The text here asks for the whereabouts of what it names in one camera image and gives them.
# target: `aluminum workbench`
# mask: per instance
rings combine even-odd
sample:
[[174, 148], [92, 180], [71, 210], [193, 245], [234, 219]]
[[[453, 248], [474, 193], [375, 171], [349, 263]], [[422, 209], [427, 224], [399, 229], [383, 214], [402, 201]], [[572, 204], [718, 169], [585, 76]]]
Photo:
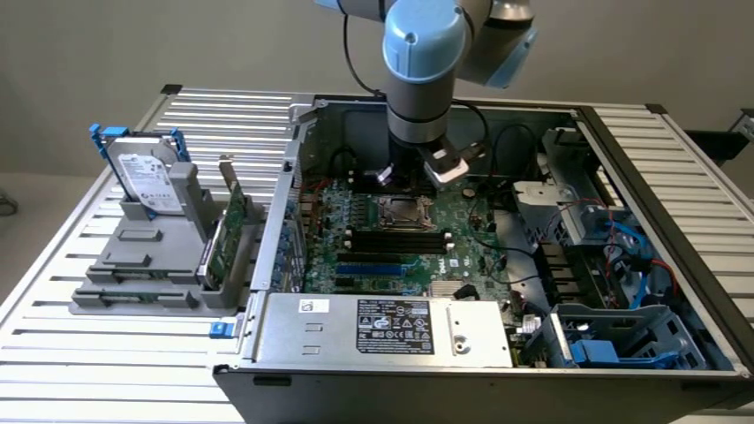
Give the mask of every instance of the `aluminum workbench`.
[[[294, 96], [185, 88], [161, 95], [136, 129], [182, 128], [217, 199], [227, 196], [217, 159], [234, 155], [246, 193], [269, 204]], [[590, 106], [754, 322], [752, 202], [666, 114], [642, 105]], [[123, 214], [122, 195], [106, 170], [0, 306], [0, 422], [242, 422], [207, 369], [238, 343], [209, 338], [215, 319], [68, 313]], [[753, 422], [754, 404], [724, 413], [678, 422]]]

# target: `motherboard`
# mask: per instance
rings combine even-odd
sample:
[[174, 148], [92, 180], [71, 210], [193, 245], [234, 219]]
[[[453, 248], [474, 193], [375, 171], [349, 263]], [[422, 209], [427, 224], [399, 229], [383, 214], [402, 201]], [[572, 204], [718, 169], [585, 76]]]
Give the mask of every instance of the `motherboard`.
[[450, 298], [471, 284], [481, 299], [507, 299], [494, 213], [469, 184], [406, 194], [351, 183], [326, 179], [303, 194], [305, 292]]

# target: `blue pcie slot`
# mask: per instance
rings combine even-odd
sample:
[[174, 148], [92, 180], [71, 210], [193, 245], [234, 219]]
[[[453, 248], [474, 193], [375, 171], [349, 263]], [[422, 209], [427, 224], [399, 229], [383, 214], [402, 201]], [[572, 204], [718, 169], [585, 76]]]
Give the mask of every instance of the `blue pcie slot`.
[[371, 263], [349, 264], [337, 265], [335, 272], [346, 276], [403, 276], [403, 267]]

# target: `robotic arm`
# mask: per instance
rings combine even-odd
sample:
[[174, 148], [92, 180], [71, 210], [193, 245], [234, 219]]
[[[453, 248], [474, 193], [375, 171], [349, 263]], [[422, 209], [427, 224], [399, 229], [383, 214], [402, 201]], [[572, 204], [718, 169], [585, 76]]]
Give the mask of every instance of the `robotic arm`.
[[391, 164], [381, 182], [401, 179], [418, 152], [435, 185], [450, 183], [477, 158], [458, 152], [446, 137], [455, 80], [507, 87], [537, 38], [529, 0], [315, 1], [386, 25]]

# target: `gray floor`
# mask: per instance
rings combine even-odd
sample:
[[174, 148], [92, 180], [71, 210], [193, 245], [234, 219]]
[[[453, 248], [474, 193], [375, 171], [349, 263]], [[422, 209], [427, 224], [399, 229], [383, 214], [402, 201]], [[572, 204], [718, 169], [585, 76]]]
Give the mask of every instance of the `gray floor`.
[[0, 187], [19, 212], [0, 217], [0, 302], [47, 246], [94, 178], [0, 173]]

